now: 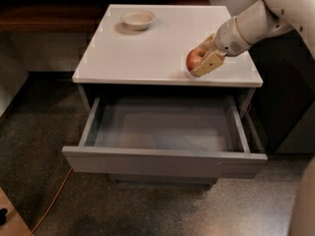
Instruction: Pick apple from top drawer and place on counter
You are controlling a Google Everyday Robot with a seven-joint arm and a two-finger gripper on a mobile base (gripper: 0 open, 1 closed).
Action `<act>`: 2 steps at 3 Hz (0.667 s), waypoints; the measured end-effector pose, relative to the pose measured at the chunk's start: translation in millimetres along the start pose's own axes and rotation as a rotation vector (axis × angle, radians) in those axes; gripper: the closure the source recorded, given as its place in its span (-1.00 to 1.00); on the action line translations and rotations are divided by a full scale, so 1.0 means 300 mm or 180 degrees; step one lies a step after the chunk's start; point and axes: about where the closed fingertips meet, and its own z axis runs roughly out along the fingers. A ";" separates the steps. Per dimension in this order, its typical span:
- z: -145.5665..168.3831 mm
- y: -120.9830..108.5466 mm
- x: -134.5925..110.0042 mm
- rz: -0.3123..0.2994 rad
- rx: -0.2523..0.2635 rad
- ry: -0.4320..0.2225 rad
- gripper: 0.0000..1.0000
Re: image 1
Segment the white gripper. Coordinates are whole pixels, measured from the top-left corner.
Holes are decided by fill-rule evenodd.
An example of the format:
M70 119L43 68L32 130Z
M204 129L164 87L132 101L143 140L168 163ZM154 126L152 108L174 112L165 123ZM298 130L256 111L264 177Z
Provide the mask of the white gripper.
M223 64L225 52L229 57L236 57L251 47L239 31L237 18L232 17L220 26L217 33L209 35L197 46L206 52L201 62L190 72L194 77L200 78L212 72Z

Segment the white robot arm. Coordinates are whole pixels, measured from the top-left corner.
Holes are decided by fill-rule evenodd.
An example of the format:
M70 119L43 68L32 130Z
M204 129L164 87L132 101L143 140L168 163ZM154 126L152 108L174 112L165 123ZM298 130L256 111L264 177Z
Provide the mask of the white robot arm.
M259 0L232 17L186 57L186 68L202 77L255 43L296 30L315 57L315 0Z

